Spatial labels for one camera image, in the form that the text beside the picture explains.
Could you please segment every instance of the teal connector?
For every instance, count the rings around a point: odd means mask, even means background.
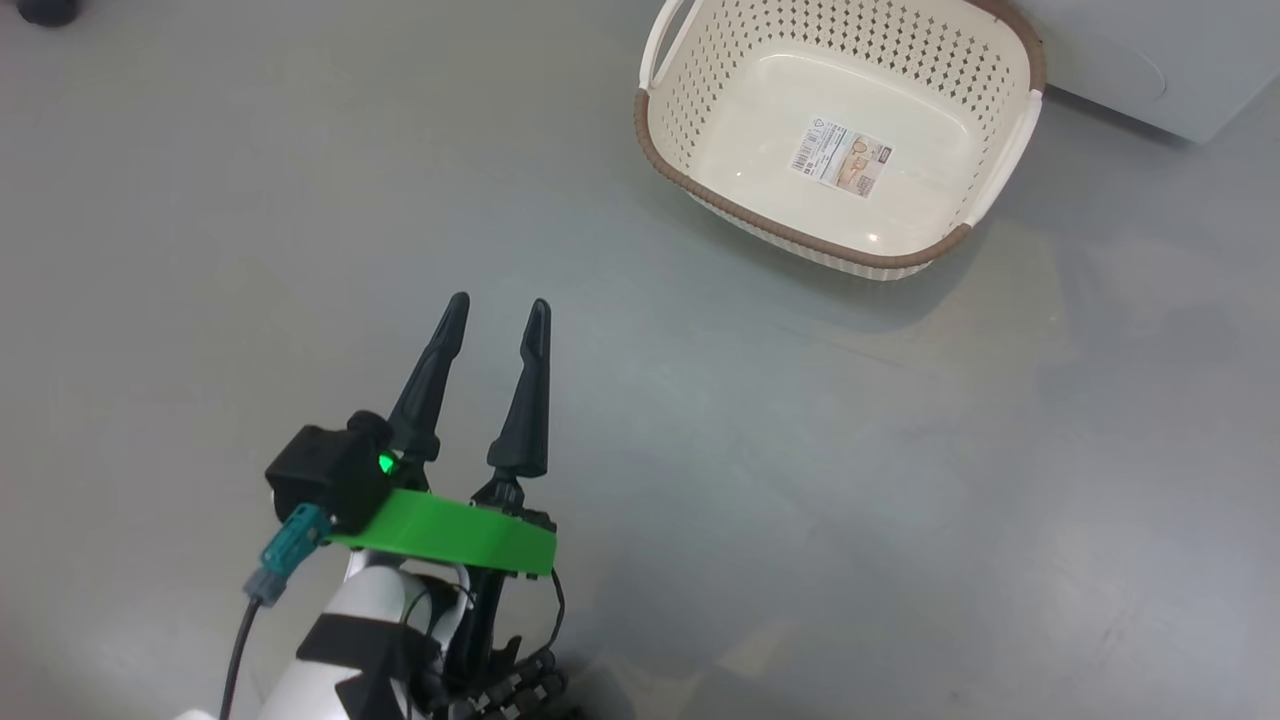
[[[284,520],[259,561],[269,573],[288,578],[333,532],[329,514],[319,505],[303,502]]]
[[[329,514],[319,505],[310,502],[298,505],[259,556],[261,568],[244,583],[244,593],[259,600],[264,607],[275,605],[284,593],[289,575],[329,538],[332,532],[333,523],[329,521]]]

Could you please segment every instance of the barcode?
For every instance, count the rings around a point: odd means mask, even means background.
[[[791,169],[800,170],[808,174],[809,160],[813,158],[814,150],[818,149],[818,141],[822,140],[822,131],[818,128],[810,129],[804,136],[804,142],[800,143],[800,150],[796,152],[794,160],[791,160]]]

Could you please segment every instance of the black strap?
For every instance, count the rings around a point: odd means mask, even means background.
[[[439,643],[403,623],[324,614],[296,657],[360,670],[334,687],[351,720],[399,720],[404,711],[390,682],[408,680],[413,659],[428,652],[439,655]]]

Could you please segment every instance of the basket handle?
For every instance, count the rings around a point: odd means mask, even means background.
[[[969,217],[965,218],[965,224],[974,227],[982,220],[987,210],[991,210],[991,205],[996,201],[996,196],[1000,191],[1005,188],[1005,183],[1009,182],[1009,177],[1014,174],[1014,168],[1018,167],[1018,160],[1021,160],[1023,151],[1027,150],[1027,143],[1032,140],[1032,131],[1036,129],[1036,122],[1039,119],[1039,111],[1042,105],[1043,95],[1038,90],[1033,90],[1030,95],[1030,101],[1027,105],[1027,110],[1023,111],[1021,117],[1018,119],[1018,124],[1014,127],[1012,136],[1009,138],[1009,143],[1000,152],[1000,159],[996,160],[996,167],[992,169],[991,176],[987,178],[987,184],[978,193],[978,199],[974,200],[973,208],[969,209]]]
[[[662,40],[667,37],[667,31],[671,29],[671,23],[676,19],[676,13],[680,12],[680,6],[687,0],[667,0],[662,5],[662,10],[658,10],[658,19],[654,20],[653,28],[649,29],[649,41],[644,45],[644,55],[640,58],[640,90],[653,90],[660,76],[667,72],[667,60],[671,59],[672,53],[680,46],[680,37],[684,37],[685,31],[689,29],[689,23],[698,14],[698,8],[701,5],[701,0],[695,0],[694,8],[689,10],[689,15],[685,17],[685,24],[680,28],[680,36],[676,42],[671,44],[667,49],[667,56],[663,58],[662,68],[658,69],[658,76],[654,77],[653,68],[658,63],[658,47],[662,46]]]

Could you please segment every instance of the black cable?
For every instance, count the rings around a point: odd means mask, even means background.
[[[552,626],[550,639],[538,652],[550,650],[556,644],[556,638],[559,637],[559,626],[564,623],[564,588],[559,584],[559,573],[554,568],[552,569],[552,584],[556,585],[556,602],[559,603],[559,610],[556,611],[556,625]]]
[[[241,620],[241,629],[236,633],[236,644],[232,646],[232,661],[227,665],[227,683],[223,684],[223,708],[218,712],[218,720],[228,720],[232,716],[232,700],[236,698],[236,679],[239,676],[241,657],[244,656],[244,642],[248,641],[248,630],[253,626],[253,616],[262,606],[261,598],[250,598],[248,607],[244,609],[244,618]]]
[[[416,596],[413,596],[413,600],[410,601],[408,607],[404,609],[404,615],[401,616],[401,626],[404,626],[404,628],[408,626],[408,616],[413,614],[413,609],[417,607],[417,603],[424,597],[426,597],[428,594],[430,594],[430,592],[431,592],[431,582],[444,583],[445,585],[448,585],[451,588],[454,588],[458,592],[462,592],[463,594],[467,596],[468,605],[471,607],[475,607],[476,593],[472,592],[470,588],[465,588],[460,583],[451,583],[448,580],[442,580],[439,578],[431,578],[430,580],[426,580],[426,587],[424,587],[421,592],[419,592]],[[401,647],[399,647],[399,655],[401,655],[401,657],[399,659],[401,659],[401,666],[406,669],[406,679],[404,679],[404,720],[411,720],[413,717],[413,715],[412,715],[412,712],[410,710],[410,707],[412,705],[412,694],[411,693],[413,692],[413,689],[412,689],[412,680],[408,676],[408,653],[404,650],[406,644],[407,644],[407,639],[406,639],[406,642],[401,643]],[[443,679],[448,679],[443,673],[433,673],[433,674],[438,675],[442,680]]]

